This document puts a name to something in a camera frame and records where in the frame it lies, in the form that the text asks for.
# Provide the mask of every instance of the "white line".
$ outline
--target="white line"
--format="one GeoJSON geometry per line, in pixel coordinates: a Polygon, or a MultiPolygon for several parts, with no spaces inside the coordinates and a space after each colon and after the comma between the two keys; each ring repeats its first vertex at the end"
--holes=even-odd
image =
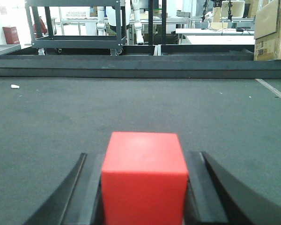
{"type": "Polygon", "coordinates": [[[256,79],[256,81],[261,83],[263,86],[265,86],[267,89],[269,89],[272,93],[274,93],[276,96],[281,98],[281,92],[279,90],[277,90],[276,88],[274,88],[273,86],[271,86],[270,84],[268,84],[267,82],[265,82],[262,79],[256,79]]]}

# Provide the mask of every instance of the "red block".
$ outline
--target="red block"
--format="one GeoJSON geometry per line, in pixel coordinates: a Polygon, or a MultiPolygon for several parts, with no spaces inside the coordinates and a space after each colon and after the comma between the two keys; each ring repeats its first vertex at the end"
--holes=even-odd
{"type": "Polygon", "coordinates": [[[114,132],[102,167],[106,225],[181,225],[188,170],[176,134],[114,132]]]}

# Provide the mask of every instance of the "white debris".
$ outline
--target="white debris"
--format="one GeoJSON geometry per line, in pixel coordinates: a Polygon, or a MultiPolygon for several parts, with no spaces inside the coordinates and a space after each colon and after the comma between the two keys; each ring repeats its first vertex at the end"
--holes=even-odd
{"type": "Polygon", "coordinates": [[[12,89],[19,89],[19,88],[20,88],[20,86],[15,85],[15,84],[12,84],[10,87],[11,87],[12,89]]]}

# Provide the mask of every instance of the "table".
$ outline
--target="table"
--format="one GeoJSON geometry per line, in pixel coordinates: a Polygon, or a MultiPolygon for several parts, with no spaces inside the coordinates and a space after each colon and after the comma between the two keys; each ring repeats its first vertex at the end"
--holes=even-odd
{"type": "Polygon", "coordinates": [[[0,224],[22,224],[115,130],[178,133],[281,205],[281,99],[256,80],[14,77],[0,78],[0,224]]]}
{"type": "Polygon", "coordinates": [[[210,36],[254,36],[254,31],[245,30],[244,32],[238,32],[236,29],[223,29],[223,30],[202,30],[202,29],[176,29],[176,34],[179,35],[210,35],[210,36]]]}
{"type": "Polygon", "coordinates": [[[0,55],[8,54],[21,49],[21,45],[0,45],[0,55]]]}
{"type": "Polygon", "coordinates": [[[254,36],[196,36],[188,35],[191,45],[254,45],[254,36]]]}

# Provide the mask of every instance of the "red fire extinguisher box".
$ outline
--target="red fire extinguisher box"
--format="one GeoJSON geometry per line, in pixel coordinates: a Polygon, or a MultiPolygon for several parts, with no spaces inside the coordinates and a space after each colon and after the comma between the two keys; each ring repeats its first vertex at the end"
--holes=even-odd
{"type": "Polygon", "coordinates": [[[18,45],[20,43],[16,27],[3,27],[4,36],[8,45],[18,45]]]}

